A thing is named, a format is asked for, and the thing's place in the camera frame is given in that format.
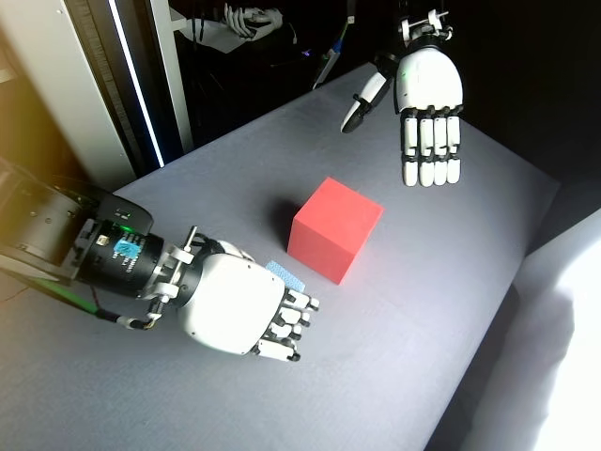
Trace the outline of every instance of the spare robotic hand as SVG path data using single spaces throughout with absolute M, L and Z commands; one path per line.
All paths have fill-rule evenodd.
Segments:
M 149 233 L 141 207 L 73 180 L 44 184 L 0 159 L 0 270 L 128 329 L 150 329 L 175 307 L 192 339 L 224 352 L 297 361 L 319 302 L 285 287 L 234 245 L 192 227 L 183 246 Z M 149 301 L 145 319 L 68 291 L 71 281 Z
M 440 51 L 439 44 L 453 35 L 440 19 L 447 13 L 434 9 L 417 23 L 404 20 L 400 33 L 408 53 L 402 58 L 379 54 L 378 72 L 367 82 L 348 111 L 341 131 L 349 133 L 362 124 L 365 115 L 384 98 L 394 79 L 394 108 L 400 115 L 403 181 L 433 184 L 457 183 L 459 159 L 459 117 L 463 88 L 457 68 Z

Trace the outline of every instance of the red box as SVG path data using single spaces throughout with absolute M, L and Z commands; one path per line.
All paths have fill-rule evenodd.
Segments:
M 340 284 L 384 209 L 327 178 L 294 217 L 288 253 Z

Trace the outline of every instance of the blue sponge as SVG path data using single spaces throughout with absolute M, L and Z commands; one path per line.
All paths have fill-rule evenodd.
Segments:
M 293 273 L 289 272 L 283 266 L 277 264 L 275 261 L 270 261 L 265 268 L 273 272 L 275 275 L 280 277 L 288 288 L 295 289 L 299 293 L 304 292 L 304 283 L 299 280 Z

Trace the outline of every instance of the white light strip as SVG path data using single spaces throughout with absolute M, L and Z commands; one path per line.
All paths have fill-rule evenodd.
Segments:
M 138 75 L 135 73 L 135 67 L 133 66 L 133 61 L 131 60 L 130 46 L 128 45 L 128 41 L 125 38 L 125 31 L 123 31 L 123 23 L 121 23 L 119 11 L 116 8 L 116 0 L 109 0 L 109 6 L 111 7 L 111 13 L 113 14 L 113 21 L 115 21 L 116 33 L 119 35 L 119 41 L 121 41 L 121 48 L 123 49 L 125 60 L 128 63 L 128 69 L 130 70 L 131 80 L 133 81 L 133 87 L 135 88 L 135 94 L 136 96 L 138 96 L 138 101 L 140 102 L 140 107 L 142 108 L 142 114 L 144 115 L 144 121 L 146 122 L 148 132 L 150 133 L 150 140 L 152 141 L 152 146 L 154 147 L 154 153 L 157 154 L 159 166 L 163 167 L 165 166 L 165 163 L 162 161 L 159 143 L 157 143 L 157 137 L 154 134 L 154 129 L 152 128 L 152 123 L 150 122 L 150 116 L 148 115 L 146 102 L 144 101 L 144 96 L 142 95 L 142 88 L 140 87 L 140 82 L 138 81 Z

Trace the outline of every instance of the gray table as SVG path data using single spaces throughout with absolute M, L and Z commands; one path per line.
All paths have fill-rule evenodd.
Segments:
M 353 134 L 338 130 L 371 72 L 360 68 L 120 191 L 152 212 L 167 240 L 199 225 L 306 282 L 322 309 L 300 362 L 205 349 L 175 315 L 129 332 L 29 289 L 0 304 L 0 449 L 424 447 L 556 184 L 464 123 L 460 183 L 405 188 L 391 99 Z M 285 253 L 294 206 L 327 176 L 386 209 L 341 287 Z M 5 299 L 19 287 L 2 280 Z

